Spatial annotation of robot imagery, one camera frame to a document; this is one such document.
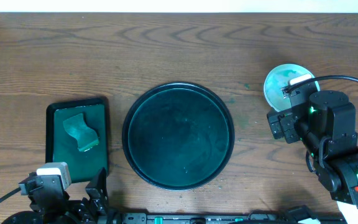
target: white backdrop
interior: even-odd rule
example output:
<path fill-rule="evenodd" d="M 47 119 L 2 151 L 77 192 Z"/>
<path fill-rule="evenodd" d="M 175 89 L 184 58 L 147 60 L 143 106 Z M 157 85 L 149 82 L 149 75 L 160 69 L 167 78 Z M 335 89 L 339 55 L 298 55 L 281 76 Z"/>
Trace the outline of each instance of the white backdrop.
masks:
<path fill-rule="evenodd" d="M 0 12 L 358 12 L 358 0 L 0 0 Z"/>

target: table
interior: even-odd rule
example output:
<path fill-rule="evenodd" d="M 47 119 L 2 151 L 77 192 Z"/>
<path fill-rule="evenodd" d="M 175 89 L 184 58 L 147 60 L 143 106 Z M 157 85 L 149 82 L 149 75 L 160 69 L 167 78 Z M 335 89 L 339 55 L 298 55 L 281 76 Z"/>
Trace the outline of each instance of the table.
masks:
<path fill-rule="evenodd" d="M 263 83 L 283 63 L 322 75 L 358 78 L 358 14 L 0 13 L 0 197 L 45 162 L 45 110 L 51 103 L 105 96 L 111 136 L 107 178 L 122 211 L 249 213 L 307 205 L 338 212 L 308 172 L 302 143 L 274 140 Z M 209 184 L 172 192 L 147 184 L 121 145 L 128 109 L 145 91 L 194 82 L 229 108 L 236 143 L 229 164 Z M 350 96 L 358 84 L 321 82 Z M 68 189 L 87 197 L 87 183 Z M 19 194 L 0 204 L 0 223 L 29 210 Z"/>

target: round black tray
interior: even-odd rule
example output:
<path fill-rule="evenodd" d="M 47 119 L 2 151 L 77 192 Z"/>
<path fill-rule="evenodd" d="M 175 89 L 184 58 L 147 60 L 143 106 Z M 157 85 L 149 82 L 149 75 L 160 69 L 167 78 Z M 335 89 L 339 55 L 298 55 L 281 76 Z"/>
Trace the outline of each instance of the round black tray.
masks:
<path fill-rule="evenodd" d="M 214 179 L 230 159 L 234 126 L 222 100 L 203 86 L 169 83 L 144 93 L 122 129 L 128 163 L 145 181 L 188 190 Z"/>

